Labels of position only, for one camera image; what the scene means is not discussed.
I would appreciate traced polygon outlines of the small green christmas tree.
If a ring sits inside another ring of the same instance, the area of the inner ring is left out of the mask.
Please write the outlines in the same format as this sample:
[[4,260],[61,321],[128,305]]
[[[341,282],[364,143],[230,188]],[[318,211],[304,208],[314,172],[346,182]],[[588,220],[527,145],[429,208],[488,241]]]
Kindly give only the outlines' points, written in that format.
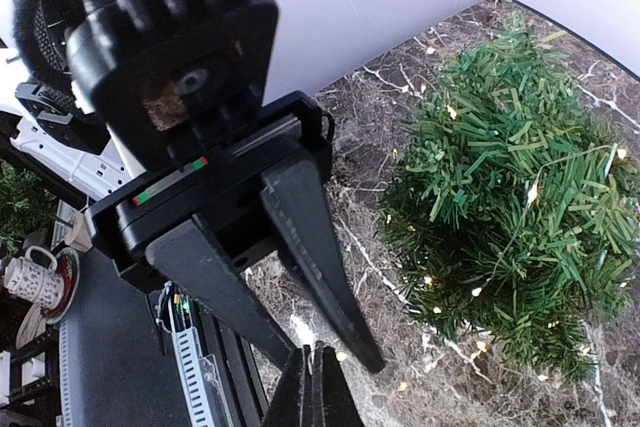
[[522,25],[437,82],[380,199],[409,314],[447,340],[489,333],[514,369],[588,379],[586,322],[620,315],[639,256],[638,163]]

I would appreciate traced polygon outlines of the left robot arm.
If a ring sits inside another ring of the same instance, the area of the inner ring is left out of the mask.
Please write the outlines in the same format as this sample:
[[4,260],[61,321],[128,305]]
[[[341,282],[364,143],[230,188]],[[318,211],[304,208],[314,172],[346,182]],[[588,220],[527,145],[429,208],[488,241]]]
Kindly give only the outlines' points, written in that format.
[[123,280],[178,289],[283,367],[293,342],[241,276],[277,252],[361,364],[384,368],[325,196],[334,120],[300,91],[264,100],[275,0],[13,6],[19,101],[59,142],[114,142],[139,165],[87,213]]

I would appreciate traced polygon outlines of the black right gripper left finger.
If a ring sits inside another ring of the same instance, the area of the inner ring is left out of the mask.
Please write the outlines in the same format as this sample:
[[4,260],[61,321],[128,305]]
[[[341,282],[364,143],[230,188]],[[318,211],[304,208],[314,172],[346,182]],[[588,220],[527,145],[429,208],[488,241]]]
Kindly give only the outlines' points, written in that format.
[[313,425],[310,356],[309,345],[295,349],[289,356],[263,418],[264,427]]

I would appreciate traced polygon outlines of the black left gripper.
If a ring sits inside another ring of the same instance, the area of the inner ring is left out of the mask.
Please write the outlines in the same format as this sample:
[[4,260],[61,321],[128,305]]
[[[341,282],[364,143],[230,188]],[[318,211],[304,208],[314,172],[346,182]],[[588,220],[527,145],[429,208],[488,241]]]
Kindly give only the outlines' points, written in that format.
[[259,121],[226,161],[209,155],[182,171],[147,172],[95,203],[85,215],[92,244],[122,280],[142,292],[172,281],[283,367],[295,345],[238,272],[276,250],[271,221],[327,323],[379,373],[385,361],[349,286],[322,185],[334,119],[297,91]]

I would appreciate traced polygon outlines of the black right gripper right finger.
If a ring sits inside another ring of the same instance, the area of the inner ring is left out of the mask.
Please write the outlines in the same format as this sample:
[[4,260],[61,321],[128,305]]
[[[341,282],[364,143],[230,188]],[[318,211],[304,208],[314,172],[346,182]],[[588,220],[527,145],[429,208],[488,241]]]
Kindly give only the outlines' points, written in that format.
[[312,419],[321,427],[364,426],[335,349],[321,342],[313,353]]

